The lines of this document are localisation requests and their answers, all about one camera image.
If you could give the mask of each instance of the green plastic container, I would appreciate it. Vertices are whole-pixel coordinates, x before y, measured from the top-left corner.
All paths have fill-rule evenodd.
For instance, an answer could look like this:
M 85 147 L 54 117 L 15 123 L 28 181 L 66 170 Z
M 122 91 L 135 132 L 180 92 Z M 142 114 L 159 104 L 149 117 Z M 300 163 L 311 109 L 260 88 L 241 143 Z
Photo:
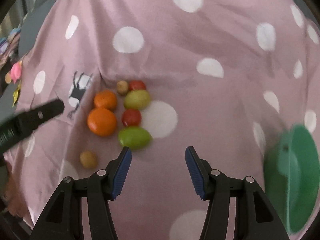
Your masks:
M 320 181 L 316 144 L 303 125 L 284 132 L 266 152 L 264 179 L 266 194 L 288 234 L 299 232 L 313 211 Z

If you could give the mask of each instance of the pink bedsheet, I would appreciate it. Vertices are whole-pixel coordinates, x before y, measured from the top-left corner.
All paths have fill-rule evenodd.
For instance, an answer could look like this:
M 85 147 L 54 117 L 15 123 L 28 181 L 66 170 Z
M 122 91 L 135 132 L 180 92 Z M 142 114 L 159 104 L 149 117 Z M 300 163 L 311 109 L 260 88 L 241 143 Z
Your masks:
M 318 30 L 292 0 L 58 0 L 23 60 L 18 109 L 59 97 L 65 112 L 7 155 L 25 220 L 36 222 L 62 178 L 95 172 L 81 166 L 82 151 L 97 154 L 97 169 L 118 156 L 117 132 L 100 138 L 86 117 L 95 93 L 141 79 L 153 98 L 142 126 L 154 140 L 133 152 L 110 204 L 119 239 L 199 238 L 208 203 L 194 192 L 185 148 L 263 187 L 264 151 L 282 131 L 305 123 L 319 146 L 319 56 Z

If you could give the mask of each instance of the tangerine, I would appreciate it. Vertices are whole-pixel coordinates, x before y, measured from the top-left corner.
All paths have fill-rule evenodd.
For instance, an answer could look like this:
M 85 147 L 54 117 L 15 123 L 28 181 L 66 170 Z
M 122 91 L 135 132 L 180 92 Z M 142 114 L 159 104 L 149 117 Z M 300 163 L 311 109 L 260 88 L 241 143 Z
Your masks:
M 110 110 L 99 107 L 93 109 L 89 113 L 87 124 L 91 132 L 105 137 L 115 132 L 117 127 L 117 118 Z
M 96 94 L 93 102 L 95 107 L 103 107 L 110 111 L 114 111 L 117 107 L 118 100 L 114 92 L 104 90 Z

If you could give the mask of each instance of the pink toy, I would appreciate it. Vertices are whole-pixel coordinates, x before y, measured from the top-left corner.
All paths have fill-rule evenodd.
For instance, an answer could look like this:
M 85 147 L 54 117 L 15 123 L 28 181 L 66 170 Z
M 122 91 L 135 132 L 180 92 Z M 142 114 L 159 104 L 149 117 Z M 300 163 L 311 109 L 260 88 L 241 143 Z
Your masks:
M 10 76 L 11 76 L 14 84 L 17 82 L 18 79 L 20 79 L 20 77 L 21 77 L 21 63 L 20 62 L 17 62 L 12 66 L 11 71 L 10 71 Z

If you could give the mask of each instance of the cherry tomato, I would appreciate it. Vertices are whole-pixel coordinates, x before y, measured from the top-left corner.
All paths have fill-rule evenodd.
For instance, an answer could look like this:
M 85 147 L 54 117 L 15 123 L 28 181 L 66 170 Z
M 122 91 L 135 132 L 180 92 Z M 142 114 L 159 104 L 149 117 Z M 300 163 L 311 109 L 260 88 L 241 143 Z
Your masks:
M 124 126 L 138 126 L 141 123 L 141 113 L 136 109 L 127 109 L 121 117 Z
M 129 90 L 146 90 L 146 84 L 141 80 L 132 80 L 129 83 Z

